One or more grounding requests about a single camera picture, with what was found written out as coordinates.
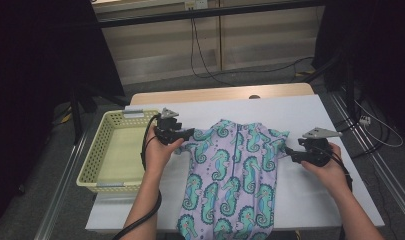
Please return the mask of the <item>aluminium floor rail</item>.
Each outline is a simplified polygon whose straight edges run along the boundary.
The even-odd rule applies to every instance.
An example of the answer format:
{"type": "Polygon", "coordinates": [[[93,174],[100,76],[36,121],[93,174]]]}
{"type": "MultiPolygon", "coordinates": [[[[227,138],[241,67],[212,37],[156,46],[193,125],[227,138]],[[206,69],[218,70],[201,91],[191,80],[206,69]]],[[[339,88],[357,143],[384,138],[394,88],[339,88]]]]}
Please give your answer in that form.
{"type": "Polygon", "coordinates": [[[374,173],[405,219],[405,139],[368,101],[354,101],[357,119],[351,120],[341,94],[332,93],[330,99],[341,115],[338,125],[343,126],[344,143],[348,145],[349,139],[354,140],[353,148],[349,150],[351,159],[372,164],[374,173]],[[359,123],[362,115],[371,118],[370,126],[359,123]]]}
{"type": "Polygon", "coordinates": [[[72,181],[72,175],[75,171],[79,158],[86,144],[86,140],[87,134],[84,133],[74,143],[66,167],[61,175],[55,193],[39,225],[34,240],[50,240],[59,213],[65,201],[66,192],[69,188],[70,182],[72,181]]]}

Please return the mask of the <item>pale yellow perforated basket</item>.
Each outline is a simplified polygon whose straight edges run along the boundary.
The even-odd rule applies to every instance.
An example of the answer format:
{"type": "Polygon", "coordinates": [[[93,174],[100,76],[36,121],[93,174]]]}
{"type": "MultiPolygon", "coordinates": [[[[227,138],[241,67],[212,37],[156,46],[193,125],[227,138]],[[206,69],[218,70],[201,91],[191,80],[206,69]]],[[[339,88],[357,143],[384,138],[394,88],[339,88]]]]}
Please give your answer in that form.
{"type": "Polygon", "coordinates": [[[76,184],[95,193],[137,192],[144,174],[144,133],[157,110],[106,112],[92,140],[76,184]]]}

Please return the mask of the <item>person's right hand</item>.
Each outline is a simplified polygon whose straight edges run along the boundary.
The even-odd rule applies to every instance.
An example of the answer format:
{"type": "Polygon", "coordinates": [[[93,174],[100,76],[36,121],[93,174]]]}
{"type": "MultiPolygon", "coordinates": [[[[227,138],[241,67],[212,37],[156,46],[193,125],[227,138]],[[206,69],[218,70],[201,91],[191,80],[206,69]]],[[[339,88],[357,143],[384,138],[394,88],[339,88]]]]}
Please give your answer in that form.
{"type": "Polygon", "coordinates": [[[338,198],[344,193],[351,192],[351,190],[347,185],[344,171],[339,165],[341,162],[341,149],[334,143],[330,143],[330,146],[333,151],[332,156],[336,160],[330,160],[323,167],[317,167],[306,161],[302,161],[301,165],[319,179],[333,198],[338,198]]]}

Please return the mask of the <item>dark curtain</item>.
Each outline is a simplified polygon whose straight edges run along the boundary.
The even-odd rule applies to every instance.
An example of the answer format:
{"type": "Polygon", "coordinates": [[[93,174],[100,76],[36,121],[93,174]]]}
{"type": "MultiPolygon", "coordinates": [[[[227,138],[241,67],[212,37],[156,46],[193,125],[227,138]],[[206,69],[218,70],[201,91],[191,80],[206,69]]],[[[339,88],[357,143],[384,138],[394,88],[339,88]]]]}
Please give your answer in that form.
{"type": "Polygon", "coordinates": [[[0,0],[0,219],[71,97],[123,95],[93,0],[0,0]]]}
{"type": "Polygon", "coordinates": [[[405,0],[330,0],[312,66],[335,55],[352,62],[362,89],[405,134],[405,0]]]}

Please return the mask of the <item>person's left hand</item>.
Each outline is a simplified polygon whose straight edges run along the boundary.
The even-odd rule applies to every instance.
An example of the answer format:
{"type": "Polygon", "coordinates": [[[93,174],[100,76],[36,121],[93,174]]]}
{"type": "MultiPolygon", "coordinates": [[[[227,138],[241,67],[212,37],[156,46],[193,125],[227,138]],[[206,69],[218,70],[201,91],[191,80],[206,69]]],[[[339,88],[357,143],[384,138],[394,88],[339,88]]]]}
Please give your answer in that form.
{"type": "Polygon", "coordinates": [[[147,173],[162,173],[172,153],[183,144],[182,139],[164,145],[155,135],[155,127],[151,126],[145,142],[144,159],[147,173]]]}

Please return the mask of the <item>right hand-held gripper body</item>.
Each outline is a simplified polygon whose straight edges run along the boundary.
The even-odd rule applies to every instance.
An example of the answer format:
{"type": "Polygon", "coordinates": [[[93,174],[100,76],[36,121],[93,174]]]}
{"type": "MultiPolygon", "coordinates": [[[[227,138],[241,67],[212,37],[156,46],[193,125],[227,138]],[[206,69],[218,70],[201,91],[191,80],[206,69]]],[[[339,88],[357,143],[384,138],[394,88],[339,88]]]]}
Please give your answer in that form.
{"type": "Polygon", "coordinates": [[[341,137],[342,133],[320,127],[306,132],[298,139],[300,146],[306,150],[303,161],[307,161],[317,167],[325,166],[332,158],[332,148],[328,138],[341,137]]]}

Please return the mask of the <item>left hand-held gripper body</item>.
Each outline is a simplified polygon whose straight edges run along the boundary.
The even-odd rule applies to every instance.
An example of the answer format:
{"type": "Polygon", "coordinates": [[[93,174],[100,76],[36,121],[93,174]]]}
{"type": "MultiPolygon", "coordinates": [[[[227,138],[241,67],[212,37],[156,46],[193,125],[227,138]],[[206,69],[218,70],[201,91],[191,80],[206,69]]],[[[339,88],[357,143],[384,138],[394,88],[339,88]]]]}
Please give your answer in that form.
{"type": "Polygon", "coordinates": [[[182,124],[178,122],[178,116],[178,113],[167,108],[163,108],[161,113],[156,116],[155,135],[162,144],[169,145],[180,139],[179,130],[182,124]]]}

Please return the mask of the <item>white wall socket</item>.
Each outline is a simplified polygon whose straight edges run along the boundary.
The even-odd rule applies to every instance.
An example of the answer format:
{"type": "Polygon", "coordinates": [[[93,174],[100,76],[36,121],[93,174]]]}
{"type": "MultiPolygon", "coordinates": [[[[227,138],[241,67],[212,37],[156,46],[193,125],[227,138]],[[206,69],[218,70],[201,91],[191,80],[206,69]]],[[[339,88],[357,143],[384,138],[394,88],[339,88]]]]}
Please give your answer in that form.
{"type": "Polygon", "coordinates": [[[200,10],[208,8],[207,0],[185,0],[184,6],[186,10],[200,10]]]}

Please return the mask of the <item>lilac seahorse print garment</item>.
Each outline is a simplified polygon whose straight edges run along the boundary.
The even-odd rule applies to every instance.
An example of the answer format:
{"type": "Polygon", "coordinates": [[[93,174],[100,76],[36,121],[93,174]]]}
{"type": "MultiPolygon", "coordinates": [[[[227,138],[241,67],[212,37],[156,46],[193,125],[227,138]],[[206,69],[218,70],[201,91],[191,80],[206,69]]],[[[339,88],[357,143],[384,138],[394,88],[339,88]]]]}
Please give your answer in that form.
{"type": "Polygon", "coordinates": [[[265,240],[289,133],[221,120],[179,148],[190,154],[177,229],[185,240],[265,240]]]}

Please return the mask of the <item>black metal stand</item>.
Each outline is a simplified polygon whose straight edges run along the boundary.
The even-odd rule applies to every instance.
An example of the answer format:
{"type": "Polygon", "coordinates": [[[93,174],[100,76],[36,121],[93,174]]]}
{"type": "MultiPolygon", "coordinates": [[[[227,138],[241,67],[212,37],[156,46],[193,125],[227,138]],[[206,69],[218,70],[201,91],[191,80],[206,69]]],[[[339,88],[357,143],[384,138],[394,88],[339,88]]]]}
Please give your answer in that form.
{"type": "Polygon", "coordinates": [[[355,110],[353,60],[343,51],[337,51],[330,60],[306,77],[303,82],[311,83],[322,76],[328,91],[342,90],[345,96],[346,110],[351,120],[357,119],[355,110]]]}
{"type": "Polygon", "coordinates": [[[128,102],[118,96],[108,94],[92,85],[85,83],[73,84],[70,87],[70,106],[74,125],[74,144],[77,144],[83,136],[83,127],[81,123],[80,106],[84,110],[95,112],[97,105],[94,96],[101,97],[118,106],[125,107],[128,102]]]}

